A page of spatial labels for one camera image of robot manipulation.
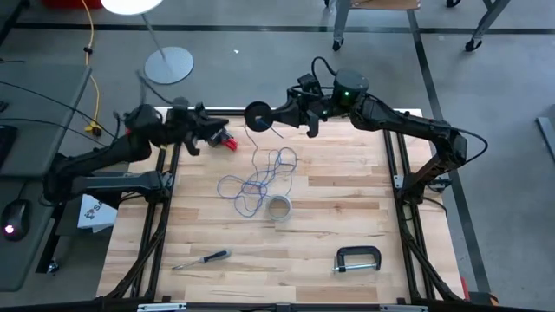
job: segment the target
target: screwdriver shaft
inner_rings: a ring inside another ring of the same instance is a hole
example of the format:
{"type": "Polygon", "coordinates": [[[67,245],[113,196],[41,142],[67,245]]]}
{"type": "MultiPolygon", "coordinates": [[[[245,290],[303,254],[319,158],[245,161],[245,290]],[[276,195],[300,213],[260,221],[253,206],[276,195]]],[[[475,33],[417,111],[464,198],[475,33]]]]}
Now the screwdriver shaft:
{"type": "Polygon", "coordinates": [[[194,264],[197,264],[197,263],[202,263],[202,261],[201,261],[201,260],[197,260],[197,261],[193,261],[193,262],[191,262],[191,263],[185,263],[185,264],[181,264],[181,265],[178,265],[178,266],[174,266],[174,267],[172,268],[172,270],[183,270],[184,268],[186,268],[186,267],[188,267],[188,266],[191,266],[191,265],[194,265],[194,264]]]}

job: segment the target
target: gray floor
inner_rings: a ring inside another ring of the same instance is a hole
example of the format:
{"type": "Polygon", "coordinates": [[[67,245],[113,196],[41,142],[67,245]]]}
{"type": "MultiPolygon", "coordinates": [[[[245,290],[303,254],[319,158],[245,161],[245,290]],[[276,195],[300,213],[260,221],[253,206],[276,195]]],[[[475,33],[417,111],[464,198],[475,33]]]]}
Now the gray floor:
{"type": "MultiPolygon", "coordinates": [[[[421,27],[475,27],[486,9],[463,1],[447,10],[443,1],[424,0],[416,13],[421,27]]],[[[405,12],[354,11],[351,26],[408,27],[405,12]]],[[[514,0],[494,28],[554,28],[555,3],[514,0]]],[[[166,0],[151,14],[153,23],[202,25],[331,25],[333,11],[317,0],[166,0]]],[[[130,17],[95,12],[98,23],[139,23],[130,17]]],[[[82,11],[50,12],[39,6],[25,22],[86,23],[82,11]]],[[[125,112],[139,100],[134,71],[154,47],[146,32],[97,31],[93,70],[101,88],[101,122],[114,129],[112,111],[125,112]]],[[[469,36],[423,35],[435,88],[446,120],[483,135],[490,150],[460,170],[486,271],[503,305],[553,310],[555,293],[555,164],[534,122],[555,102],[555,36],[486,36],[475,53],[462,52],[469,36]]],[[[162,87],[168,97],[185,96],[208,107],[244,107],[254,100],[284,102],[285,88],[322,55],[336,68],[355,68],[370,80],[370,92],[392,107],[420,108],[432,117],[413,38],[408,34],[345,35],[338,53],[330,33],[163,32],[164,45],[182,46],[195,58],[183,82],[162,87]]],[[[5,59],[83,62],[87,31],[14,29],[0,47],[5,59]]],[[[328,81],[323,71],[318,72],[328,81]]],[[[92,113],[88,86],[80,108],[92,113]]],[[[149,102],[160,104],[154,98],[149,102]]],[[[81,129],[84,121],[73,121],[81,129]]],[[[63,151],[90,148],[68,134],[63,151]]],[[[470,142],[471,153],[480,149],[470,142]]],[[[460,221],[450,192],[445,201],[460,271],[474,286],[460,221]]],[[[94,297],[108,240],[75,237],[62,244],[63,268],[56,277],[29,275],[16,294],[0,294],[0,305],[63,302],[94,297]],[[83,278],[72,280],[73,272],[83,278]]]]}

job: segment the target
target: desk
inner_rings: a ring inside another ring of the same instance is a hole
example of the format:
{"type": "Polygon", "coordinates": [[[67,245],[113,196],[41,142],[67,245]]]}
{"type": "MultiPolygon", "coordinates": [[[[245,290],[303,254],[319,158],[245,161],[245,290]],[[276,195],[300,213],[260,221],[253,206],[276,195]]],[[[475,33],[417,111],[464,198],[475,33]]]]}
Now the desk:
{"type": "MultiPolygon", "coordinates": [[[[76,65],[0,64],[0,81],[45,94],[71,107],[79,102],[89,74],[90,68],[76,65]]],[[[54,212],[53,207],[40,205],[37,200],[42,194],[42,172],[48,170],[62,143],[65,130],[51,125],[1,119],[38,119],[68,126],[73,112],[34,94],[5,85],[0,85],[0,98],[10,103],[0,113],[0,122],[19,128],[17,141],[0,175],[0,210],[16,199],[26,180],[28,182],[22,197],[30,200],[32,205],[27,236],[15,243],[0,237],[0,291],[16,291],[23,285],[54,212]]]]}
{"type": "MultiPolygon", "coordinates": [[[[270,221],[264,210],[253,218],[243,218],[231,200],[216,193],[222,176],[248,177],[253,171],[254,146],[245,136],[244,121],[230,121],[227,128],[238,140],[237,152],[199,143],[200,156],[180,155],[157,299],[170,295],[173,301],[182,302],[386,303],[397,297],[409,298],[381,132],[361,132],[348,120],[331,120],[321,124],[315,139],[307,138],[304,128],[277,124],[276,130],[285,139],[270,131],[253,133],[261,148],[258,164],[267,161],[271,149],[290,146],[297,152],[298,168],[290,193],[293,212],[288,221],[277,223],[270,221]],[[381,250],[382,269],[332,275],[337,249],[358,244],[381,250]],[[174,265],[220,249],[230,249],[232,256],[171,271],[174,265]]],[[[430,158],[429,144],[410,137],[406,141],[415,170],[430,158]]],[[[150,159],[132,164],[129,171],[153,170],[156,159],[157,153],[153,153],[150,159]]],[[[169,161],[166,157],[164,170],[169,161]]],[[[289,182],[282,176],[271,186],[270,194],[287,187],[289,182]]],[[[238,185],[224,187],[224,191],[232,189],[237,190],[238,185]]],[[[146,210],[142,199],[120,206],[98,295],[111,291],[137,258],[146,210]]],[[[444,211],[424,203],[420,214],[432,265],[452,290],[463,296],[444,211]]],[[[142,289],[147,288],[149,265],[142,289]]],[[[423,294],[419,265],[415,267],[423,294]]]]}

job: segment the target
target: tape roll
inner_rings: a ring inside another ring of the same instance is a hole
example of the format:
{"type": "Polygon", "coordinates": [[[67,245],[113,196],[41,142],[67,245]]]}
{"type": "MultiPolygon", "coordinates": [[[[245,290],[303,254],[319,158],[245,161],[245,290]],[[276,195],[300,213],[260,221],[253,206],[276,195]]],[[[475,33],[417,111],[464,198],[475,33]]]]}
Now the tape roll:
{"type": "Polygon", "coordinates": [[[274,195],[274,196],[270,197],[270,199],[268,200],[268,204],[266,204],[266,210],[268,211],[268,214],[270,215],[270,219],[272,219],[273,221],[279,221],[279,222],[285,221],[291,215],[291,210],[292,209],[293,209],[293,204],[292,204],[291,200],[288,197],[285,197],[283,195],[274,195]],[[275,202],[278,202],[278,201],[284,202],[287,205],[287,212],[283,216],[276,216],[273,213],[271,213],[271,204],[273,204],[275,202]]]}

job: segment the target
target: black keyboard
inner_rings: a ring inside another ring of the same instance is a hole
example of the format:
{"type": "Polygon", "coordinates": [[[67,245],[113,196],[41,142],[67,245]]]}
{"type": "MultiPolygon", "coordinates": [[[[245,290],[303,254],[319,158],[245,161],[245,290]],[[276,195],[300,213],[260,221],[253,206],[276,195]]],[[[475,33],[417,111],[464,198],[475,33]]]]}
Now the black keyboard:
{"type": "Polygon", "coordinates": [[[8,157],[11,147],[17,136],[17,128],[12,126],[0,126],[0,168],[8,157]]]}

